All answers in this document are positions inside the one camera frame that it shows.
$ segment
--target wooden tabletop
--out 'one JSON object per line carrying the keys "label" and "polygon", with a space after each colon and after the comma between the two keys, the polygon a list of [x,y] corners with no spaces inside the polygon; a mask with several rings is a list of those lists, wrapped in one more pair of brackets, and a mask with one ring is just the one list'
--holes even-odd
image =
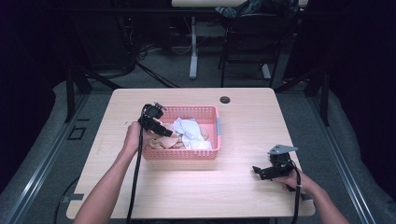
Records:
{"label": "wooden tabletop", "polygon": [[[247,0],[172,0],[173,7],[237,7]],[[308,0],[300,0],[300,7],[306,7]]]}
{"label": "wooden tabletop", "polygon": [[[231,102],[223,104],[222,96]],[[267,152],[276,144],[292,146],[272,89],[129,89],[116,90],[93,142],[75,194],[86,199],[116,159],[132,121],[144,104],[214,105],[219,109],[221,149],[213,161],[142,159],[133,218],[292,217],[294,193],[262,181],[252,165],[270,167]],[[295,152],[291,158],[300,166]],[[126,218],[134,176],[133,159],[122,184],[113,218]],[[74,218],[82,201],[72,201]],[[300,216],[315,213],[300,200]]]}

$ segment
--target black backdrop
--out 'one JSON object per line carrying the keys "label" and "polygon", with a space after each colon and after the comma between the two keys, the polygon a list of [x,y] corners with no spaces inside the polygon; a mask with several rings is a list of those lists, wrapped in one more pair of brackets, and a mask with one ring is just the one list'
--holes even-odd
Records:
{"label": "black backdrop", "polygon": [[70,59],[90,66],[70,20],[51,17],[41,7],[11,0],[0,7],[1,192],[46,123],[52,89],[65,80]]}
{"label": "black backdrop", "polygon": [[396,200],[394,4],[385,0],[310,0],[307,11],[315,10],[346,11],[351,17],[304,21],[285,77],[300,76],[323,63],[328,52],[333,53],[327,63],[330,89],[357,135],[361,160],[377,184]]}
{"label": "black backdrop", "polygon": [[[113,8],[118,0],[51,0],[51,4],[62,8]],[[132,65],[127,48],[124,45],[123,32],[119,20],[123,17],[106,14],[69,14],[76,37],[82,44],[81,50],[87,54],[90,66],[94,70],[128,70]]]}

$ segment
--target gray carpet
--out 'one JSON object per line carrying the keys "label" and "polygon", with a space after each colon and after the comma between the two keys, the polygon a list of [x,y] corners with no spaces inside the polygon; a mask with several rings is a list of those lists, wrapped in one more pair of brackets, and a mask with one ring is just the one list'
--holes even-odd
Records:
{"label": "gray carpet", "polygon": [[[153,71],[167,77],[177,85],[188,87],[219,87],[219,48],[200,47],[200,58],[198,62],[198,78],[189,79],[190,55],[176,55],[173,52],[154,50],[148,53],[142,64]],[[283,56],[285,64],[287,55]],[[282,74],[282,65],[278,73]],[[276,85],[279,85],[281,75],[276,77]],[[164,85],[149,77],[146,73],[136,68],[131,74],[112,79],[115,83],[126,88],[164,88]],[[20,212],[17,218],[21,223],[51,223],[53,222],[56,207],[61,196],[76,179],[88,156],[93,139],[106,110],[111,90],[96,80],[91,80],[93,85],[92,94],[79,95],[81,109],[74,120],[69,124],[65,139],[59,145],[59,154],[54,158],[54,163],[49,172],[44,176],[45,181],[39,186],[39,191],[32,195],[31,203],[27,203],[20,211],[16,204],[23,194],[24,188],[29,183],[36,167],[42,162],[56,142],[58,134],[65,129],[66,118],[65,85],[60,84],[54,91],[57,93],[57,102],[53,108],[48,123],[37,138],[35,145],[24,161],[21,169],[14,176],[6,190],[0,196],[1,216],[0,222],[6,223],[15,210]],[[267,82],[240,83],[243,86],[259,85],[266,87]],[[302,87],[297,86],[292,91],[277,95],[282,113],[288,126],[293,144],[299,148],[297,154],[303,170],[325,188],[335,204],[351,223],[362,223],[359,212],[351,200],[344,180],[335,166],[332,146],[328,136],[323,131],[320,120],[317,118],[318,111],[313,105],[316,99],[305,98],[301,92]],[[367,202],[376,223],[394,223],[396,220],[396,206],[390,197],[384,193],[374,182],[370,173],[361,163],[359,156],[359,145],[354,133],[342,111],[336,97],[331,94],[329,104],[330,131],[334,135],[338,146],[342,149],[347,165],[353,174],[361,194]],[[85,129],[80,140],[67,140],[74,138],[70,127]],[[70,195],[74,186],[66,192]],[[67,209],[67,197],[61,203],[57,213],[57,223],[71,223],[65,216]],[[228,223],[262,223],[260,219],[227,220]],[[278,223],[290,223],[290,218],[280,218]],[[113,220],[112,223],[123,223],[123,220]],[[300,217],[298,223],[319,223],[318,213],[312,217]]]}

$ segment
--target plastic basket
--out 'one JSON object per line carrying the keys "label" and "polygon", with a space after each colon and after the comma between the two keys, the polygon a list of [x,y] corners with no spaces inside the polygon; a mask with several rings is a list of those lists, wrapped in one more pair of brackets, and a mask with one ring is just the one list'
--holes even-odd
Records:
{"label": "plastic basket", "polygon": [[220,149],[219,111],[212,105],[166,105],[161,121],[173,123],[177,118],[195,119],[209,132],[212,149],[156,149],[146,146],[143,157],[151,160],[214,160]]}

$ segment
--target chair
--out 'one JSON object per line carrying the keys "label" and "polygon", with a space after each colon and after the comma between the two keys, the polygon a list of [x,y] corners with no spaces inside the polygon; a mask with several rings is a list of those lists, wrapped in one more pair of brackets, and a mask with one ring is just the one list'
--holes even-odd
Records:
{"label": "chair", "polygon": [[231,19],[226,27],[225,41],[219,60],[221,87],[224,86],[227,62],[256,63],[259,65],[259,70],[264,64],[273,63],[274,68],[269,83],[271,88],[276,73],[281,41],[287,35],[290,27],[289,20],[276,14],[252,13]]}

